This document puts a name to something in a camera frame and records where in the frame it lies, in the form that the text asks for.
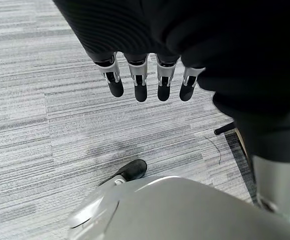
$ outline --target black sleeve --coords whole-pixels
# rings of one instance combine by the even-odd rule
[[[202,68],[249,154],[290,162],[290,0],[141,1],[152,36]]]

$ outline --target black shoe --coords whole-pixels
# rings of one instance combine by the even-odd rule
[[[133,160],[127,163],[125,166],[121,167],[114,175],[102,181],[99,184],[99,186],[107,182],[108,180],[114,178],[117,175],[121,175],[127,182],[140,179],[144,177],[146,170],[147,164],[144,160],[142,159]]]

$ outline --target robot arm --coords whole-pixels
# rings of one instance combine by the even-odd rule
[[[253,160],[260,205],[290,220],[290,0],[54,2],[92,59],[168,53],[190,70],[206,68],[197,82],[234,118]],[[107,76],[109,66],[102,68]],[[123,94],[118,77],[107,81],[112,93]]]

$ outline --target gray carpet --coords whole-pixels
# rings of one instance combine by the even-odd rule
[[[121,98],[51,0],[0,0],[0,240],[66,239],[68,213],[137,158],[148,176],[178,175],[252,201],[238,139],[213,134],[231,121],[213,93],[196,87],[181,102],[179,62],[170,98],[160,102],[150,55],[148,98],[139,103],[121,53],[118,62]]]

